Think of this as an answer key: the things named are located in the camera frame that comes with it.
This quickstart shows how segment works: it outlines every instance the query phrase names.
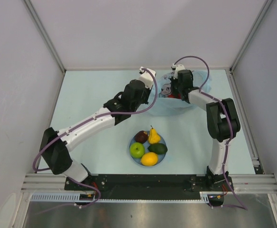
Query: lemon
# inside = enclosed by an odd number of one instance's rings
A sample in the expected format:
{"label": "lemon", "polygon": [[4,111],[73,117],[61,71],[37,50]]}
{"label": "lemon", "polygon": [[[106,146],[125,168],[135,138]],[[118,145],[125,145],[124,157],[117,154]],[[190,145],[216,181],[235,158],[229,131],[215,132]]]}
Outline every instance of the lemon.
{"label": "lemon", "polygon": [[153,152],[145,153],[140,162],[145,166],[153,166],[157,163],[157,154]]}

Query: white wall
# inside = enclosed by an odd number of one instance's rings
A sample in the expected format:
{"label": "white wall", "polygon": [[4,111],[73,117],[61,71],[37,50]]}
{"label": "white wall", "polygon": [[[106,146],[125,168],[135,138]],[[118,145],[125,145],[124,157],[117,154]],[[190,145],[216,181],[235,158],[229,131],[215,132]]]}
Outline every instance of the white wall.
{"label": "white wall", "polygon": [[265,0],[32,2],[66,69],[105,69],[229,67]]}
{"label": "white wall", "polygon": [[62,78],[22,1],[0,0],[0,206],[32,170]]}
{"label": "white wall", "polygon": [[237,66],[235,80],[261,162],[277,179],[277,1]]}

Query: purple cable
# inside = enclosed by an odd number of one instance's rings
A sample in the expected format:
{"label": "purple cable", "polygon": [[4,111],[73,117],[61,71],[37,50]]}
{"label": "purple cable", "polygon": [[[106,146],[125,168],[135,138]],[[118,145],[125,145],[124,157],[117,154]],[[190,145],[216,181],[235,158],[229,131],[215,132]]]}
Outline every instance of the purple cable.
{"label": "purple cable", "polygon": [[[94,201],[92,201],[91,203],[88,203],[86,205],[79,205],[78,208],[81,209],[81,208],[86,208],[88,206],[91,206],[93,205],[94,203],[96,203],[100,198],[101,198],[101,192],[93,187],[93,186],[90,186],[90,185],[87,185],[87,184],[83,184],[83,183],[80,183],[80,182],[77,182],[76,180],[72,179],[72,178],[69,178],[70,180],[72,180],[74,183],[78,184],[78,185],[82,185],[84,187],[87,187],[87,188],[90,188],[90,189],[93,189],[94,191],[97,192],[97,199],[95,199]],[[54,209],[57,209],[57,208],[61,208],[61,207],[64,207],[64,206],[76,206],[76,204],[74,203],[64,203],[64,204],[60,204],[60,205],[57,205],[55,207],[52,207],[52,208],[49,208],[49,209],[46,209],[46,210],[43,210],[43,211],[40,211],[38,213],[36,213],[35,215],[39,215],[39,214],[43,214],[43,213],[46,213],[48,211],[51,211],[51,210],[54,210]]]}
{"label": "purple cable", "polygon": [[231,125],[231,122],[230,122],[230,118],[229,118],[229,116],[228,116],[228,113],[227,113],[227,111],[226,111],[225,106],[223,105],[223,103],[222,103],[219,99],[217,99],[217,98],[215,98],[215,97],[213,97],[213,96],[211,96],[211,95],[209,95],[209,94],[207,94],[207,93],[205,93],[205,92],[202,91],[202,87],[206,84],[206,82],[207,82],[208,79],[209,79],[209,75],[210,75],[210,70],[209,70],[208,64],[205,62],[205,60],[203,60],[202,58],[200,58],[200,57],[198,57],[198,56],[184,56],[184,57],[180,58],[179,60],[177,60],[177,61],[174,63],[174,65],[176,65],[179,61],[181,61],[181,60],[184,59],[184,58],[196,58],[196,59],[201,60],[201,61],[205,64],[205,66],[206,66],[206,68],[207,68],[207,77],[206,77],[206,80],[205,80],[205,81],[203,82],[203,84],[201,85],[201,87],[199,88],[199,92],[200,92],[201,94],[203,94],[203,95],[205,95],[205,96],[211,98],[212,100],[217,101],[217,102],[220,104],[220,106],[222,107],[223,112],[224,112],[224,114],[225,114],[225,116],[226,116],[226,120],[227,120],[227,123],[228,123],[228,126],[229,126],[229,130],[230,130],[230,139],[226,142],[226,147],[225,147],[226,149],[225,149],[225,156],[224,156],[224,160],[223,160],[223,164],[222,164],[222,172],[223,172],[224,179],[225,179],[225,181],[226,181],[226,183],[227,183],[227,186],[228,186],[229,189],[232,191],[234,197],[237,199],[237,201],[239,202],[239,204],[242,205],[242,207],[241,207],[241,206],[237,206],[237,205],[222,205],[222,206],[218,206],[218,207],[213,207],[213,206],[211,205],[211,203],[209,203],[209,205],[211,206],[211,208],[222,208],[222,207],[225,207],[225,208],[241,208],[241,209],[244,209],[244,210],[248,210],[248,208],[245,206],[245,204],[240,200],[240,198],[238,197],[238,195],[237,195],[237,194],[234,192],[234,190],[232,189],[232,187],[231,187],[231,185],[229,184],[229,181],[228,181],[228,179],[227,179],[227,177],[226,177],[226,174],[225,174],[225,164],[226,164],[227,157],[228,157],[228,147],[229,147],[230,141],[233,139],[233,131],[232,131],[232,125]]}
{"label": "purple cable", "polygon": [[[142,70],[146,71],[147,73],[149,73],[153,79],[153,82],[154,82],[154,86],[156,88],[156,93],[157,94],[157,81],[156,81],[156,78],[153,76],[153,74],[146,68],[142,68]],[[134,114],[140,114],[140,113],[143,113],[143,112],[146,112],[148,111],[150,108],[153,107],[153,105],[155,104],[157,100],[157,96],[154,96],[154,99],[153,99],[153,102],[151,103],[151,105],[141,111],[138,111],[138,112],[111,112],[111,113],[103,113],[103,114],[99,114],[97,116],[95,116],[95,118],[100,118],[100,117],[103,117],[103,116],[106,116],[106,115],[116,115],[116,114],[128,114],[128,115],[134,115]],[[90,122],[94,120],[93,117],[91,117],[90,119],[78,124],[77,126],[71,128],[69,130],[69,132],[72,132],[74,130],[76,130],[77,128],[85,125],[86,123]],[[36,168],[36,163],[39,159],[39,157],[46,151],[46,149],[48,149],[53,143],[55,143],[57,140],[59,140],[60,138],[64,137],[65,135],[67,135],[67,132],[61,134],[60,136],[56,137],[55,139],[53,139],[51,142],[49,142],[43,149],[41,149],[41,151],[37,154],[37,156],[35,157],[34,161],[33,161],[33,164],[32,164],[32,168],[35,172],[40,172],[40,171],[46,171],[46,170],[50,170],[50,168],[45,168],[45,169],[38,169]]]}

